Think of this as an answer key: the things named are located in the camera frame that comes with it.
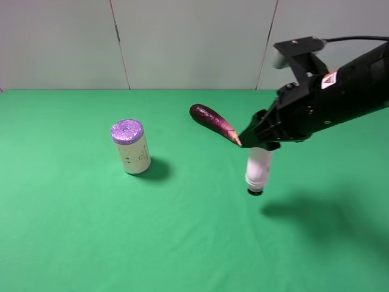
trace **purple foil top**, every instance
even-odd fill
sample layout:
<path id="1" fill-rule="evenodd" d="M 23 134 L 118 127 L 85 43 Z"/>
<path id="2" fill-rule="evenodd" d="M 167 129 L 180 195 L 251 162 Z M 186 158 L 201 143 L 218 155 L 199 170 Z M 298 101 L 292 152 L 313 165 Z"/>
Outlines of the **purple foil top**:
<path id="1" fill-rule="evenodd" d="M 121 120 L 111 128 L 112 140 L 116 144 L 129 145 L 143 136 L 143 126 L 138 120 Z"/>

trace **purple eggplant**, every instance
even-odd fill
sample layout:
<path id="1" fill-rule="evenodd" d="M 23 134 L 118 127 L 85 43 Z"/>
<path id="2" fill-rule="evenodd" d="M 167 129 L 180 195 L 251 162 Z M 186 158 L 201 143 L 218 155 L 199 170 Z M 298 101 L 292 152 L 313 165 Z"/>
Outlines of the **purple eggplant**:
<path id="1" fill-rule="evenodd" d="M 192 118 L 200 125 L 220 134 L 238 146 L 242 146 L 235 129 L 213 109 L 205 105 L 192 105 L 189 110 Z"/>

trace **cable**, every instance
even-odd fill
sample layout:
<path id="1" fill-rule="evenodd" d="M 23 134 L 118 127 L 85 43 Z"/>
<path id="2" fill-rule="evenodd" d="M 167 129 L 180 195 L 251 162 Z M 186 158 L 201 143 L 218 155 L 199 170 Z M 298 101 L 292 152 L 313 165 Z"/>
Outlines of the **cable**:
<path id="1" fill-rule="evenodd" d="M 344 36 L 341 38 L 325 38 L 327 43 L 334 41 L 348 41 L 348 40 L 373 40 L 373 41 L 389 41 L 387 36 L 371 36 L 371 35 L 356 35 L 356 36 Z"/>

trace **robotic arm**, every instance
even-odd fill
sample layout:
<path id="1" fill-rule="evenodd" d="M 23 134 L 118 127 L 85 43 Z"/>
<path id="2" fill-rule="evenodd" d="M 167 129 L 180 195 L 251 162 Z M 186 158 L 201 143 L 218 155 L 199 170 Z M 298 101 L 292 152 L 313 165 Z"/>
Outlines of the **robotic arm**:
<path id="1" fill-rule="evenodd" d="M 386 42 L 332 72 L 315 55 L 328 42 L 355 39 Z M 262 194 L 280 142 L 302 142 L 313 133 L 389 106 L 389 38 L 308 37 L 277 43 L 274 48 L 280 56 L 274 66 L 290 66 L 299 84 L 280 88 L 270 108 L 255 113 L 239 135 L 242 147 L 250 148 L 246 181 L 252 195 Z"/>

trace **white wall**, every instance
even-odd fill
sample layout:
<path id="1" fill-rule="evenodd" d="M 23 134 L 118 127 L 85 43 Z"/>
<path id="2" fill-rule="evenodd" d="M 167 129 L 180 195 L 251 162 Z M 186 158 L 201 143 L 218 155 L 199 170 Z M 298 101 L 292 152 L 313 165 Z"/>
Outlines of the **white wall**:
<path id="1" fill-rule="evenodd" d="M 0 87 L 128 89 L 109 0 L 1 0 Z"/>
<path id="2" fill-rule="evenodd" d="M 290 68 L 272 68 L 274 43 L 309 36 L 389 36 L 388 12 L 389 0 L 279 0 L 258 88 L 278 89 L 295 81 Z M 318 56 L 332 70 L 380 44 L 378 41 L 331 43 Z"/>
<path id="3" fill-rule="evenodd" d="M 255 89 L 276 0 L 113 0 L 131 88 Z"/>

